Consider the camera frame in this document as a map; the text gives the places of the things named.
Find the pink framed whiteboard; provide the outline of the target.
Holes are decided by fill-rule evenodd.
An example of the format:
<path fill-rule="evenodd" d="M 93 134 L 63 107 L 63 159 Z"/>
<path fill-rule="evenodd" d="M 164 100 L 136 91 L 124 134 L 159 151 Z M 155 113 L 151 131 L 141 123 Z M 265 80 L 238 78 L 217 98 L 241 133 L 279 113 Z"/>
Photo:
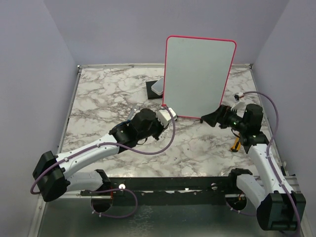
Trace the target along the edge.
<path fill-rule="evenodd" d="M 231 39 L 169 36 L 162 105 L 179 117 L 199 119 L 222 103 L 237 43 Z"/>

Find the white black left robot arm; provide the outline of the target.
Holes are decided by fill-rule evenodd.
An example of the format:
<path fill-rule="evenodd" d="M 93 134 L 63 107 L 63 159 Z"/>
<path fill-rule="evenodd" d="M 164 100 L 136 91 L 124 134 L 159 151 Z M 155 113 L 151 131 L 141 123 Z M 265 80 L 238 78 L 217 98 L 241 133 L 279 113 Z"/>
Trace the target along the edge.
<path fill-rule="evenodd" d="M 70 152 L 43 153 L 33 171 L 35 182 L 31 194 L 39 194 L 45 202 L 58 199 L 66 192 L 91 190 L 105 194 L 110 186 L 108 176 L 97 169 L 90 173 L 81 170 L 103 158 L 126 150 L 136 151 L 139 141 L 153 137 L 158 140 L 169 124 L 174 125 L 176 113 L 165 107 L 158 112 L 141 109 L 133 118 L 124 121 L 94 142 Z"/>

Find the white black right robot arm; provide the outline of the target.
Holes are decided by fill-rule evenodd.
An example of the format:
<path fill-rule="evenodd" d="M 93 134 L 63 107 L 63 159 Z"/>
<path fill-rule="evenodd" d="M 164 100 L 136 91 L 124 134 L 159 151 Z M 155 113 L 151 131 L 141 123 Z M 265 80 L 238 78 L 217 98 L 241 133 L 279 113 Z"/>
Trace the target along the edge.
<path fill-rule="evenodd" d="M 264 231 L 299 231 L 306 199 L 290 186 L 278 167 L 268 146 L 266 135 L 261 131 L 263 109 L 248 104 L 242 117 L 230 106 L 221 105 L 215 112 L 204 115 L 201 120 L 221 129 L 231 128 L 239 132 L 239 142 L 261 178 L 259 184 L 248 171 L 235 169 L 227 180 L 232 193 L 242 191 L 256 208 L 259 226 Z"/>

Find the silver open-end wrench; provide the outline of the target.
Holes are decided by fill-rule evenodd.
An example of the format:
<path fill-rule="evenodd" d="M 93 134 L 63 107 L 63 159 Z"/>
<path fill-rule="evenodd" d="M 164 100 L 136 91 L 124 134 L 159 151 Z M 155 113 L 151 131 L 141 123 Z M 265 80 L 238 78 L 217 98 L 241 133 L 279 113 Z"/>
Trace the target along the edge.
<path fill-rule="evenodd" d="M 133 115 L 135 114 L 135 112 L 138 110 L 138 107 L 137 106 L 133 106 L 131 111 L 130 111 L 130 114 L 128 115 L 127 119 L 128 120 L 131 120 L 133 118 Z"/>

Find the yellow utility knife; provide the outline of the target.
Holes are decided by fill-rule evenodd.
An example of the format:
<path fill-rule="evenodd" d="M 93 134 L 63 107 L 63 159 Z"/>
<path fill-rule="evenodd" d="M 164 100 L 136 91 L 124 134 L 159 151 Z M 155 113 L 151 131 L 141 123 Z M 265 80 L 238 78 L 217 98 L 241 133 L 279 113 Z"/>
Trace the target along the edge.
<path fill-rule="evenodd" d="M 240 140 L 239 138 L 235 139 L 235 143 L 232 145 L 232 147 L 230 148 L 231 152 L 238 152 L 240 150 L 241 144 L 240 144 Z"/>

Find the white grey eraser box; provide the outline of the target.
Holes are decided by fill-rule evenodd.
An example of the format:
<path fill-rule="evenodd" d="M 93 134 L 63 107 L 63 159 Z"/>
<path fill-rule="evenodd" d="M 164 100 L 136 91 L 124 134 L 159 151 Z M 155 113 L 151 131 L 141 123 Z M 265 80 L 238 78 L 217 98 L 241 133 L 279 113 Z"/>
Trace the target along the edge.
<path fill-rule="evenodd" d="M 164 78 L 160 78 L 159 80 L 154 82 L 154 84 L 151 86 L 151 90 L 157 95 L 162 95 L 163 87 L 164 87 Z"/>

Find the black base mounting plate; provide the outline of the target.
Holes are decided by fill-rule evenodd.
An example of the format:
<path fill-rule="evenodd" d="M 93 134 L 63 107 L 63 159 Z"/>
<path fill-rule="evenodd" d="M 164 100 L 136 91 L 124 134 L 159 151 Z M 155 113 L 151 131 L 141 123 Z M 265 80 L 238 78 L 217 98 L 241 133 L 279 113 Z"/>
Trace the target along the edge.
<path fill-rule="evenodd" d="M 80 195 L 111 203 L 113 206 L 134 206 L 136 196 L 138 205 L 225 205 L 226 199 L 243 196 L 231 176 L 221 177 L 152 177 L 152 178 L 110 178 L 105 190 L 109 193 L 81 191 Z"/>

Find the aluminium table frame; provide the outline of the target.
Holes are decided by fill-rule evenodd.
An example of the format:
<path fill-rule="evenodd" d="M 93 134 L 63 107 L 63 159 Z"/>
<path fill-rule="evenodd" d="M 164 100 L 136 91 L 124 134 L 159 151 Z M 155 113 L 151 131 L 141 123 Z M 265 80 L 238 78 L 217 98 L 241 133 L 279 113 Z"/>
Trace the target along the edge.
<path fill-rule="evenodd" d="M 83 67 L 72 101 L 68 123 L 58 151 L 73 151 L 108 134 L 116 125 L 127 121 L 133 106 L 158 112 L 160 99 L 147 98 L 146 84 L 163 77 L 162 65 L 156 67 L 106 66 Z M 223 101 L 232 107 L 234 95 L 244 93 L 244 106 L 237 111 L 242 117 L 248 104 L 262 107 L 259 92 L 255 91 L 250 69 L 246 66 L 230 70 Z M 183 118 L 177 115 L 175 124 L 169 124 L 159 140 L 149 137 L 139 141 L 136 151 L 126 150 L 103 158 L 81 171 L 103 170 L 110 178 L 152 177 L 221 177 L 241 169 L 252 174 L 261 184 L 261 178 L 250 156 L 241 145 L 236 153 L 230 148 L 239 138 L 239 132 L 217 124 L 200 123 L 201 118 Z M 273 134 L 263 111 L 261 131 L 271 142 Z M 298 194 L 292 176 L 285 177 Z M 41 233 L 48 237 L 58 231 L 60 236 L 104 237 L 186 237 L 200 236 L 263 237 L 266 233 L 258 224 L 256 208 L 242 192 L 241 197 L 226 199 L 225 205 L 138 205 L 113 206 L 90 197 L 82 197 L 79 190 L 64 193 L 56 200 L 46 202 Z M 290 233 L 298 235 L 299 231 Z"/>

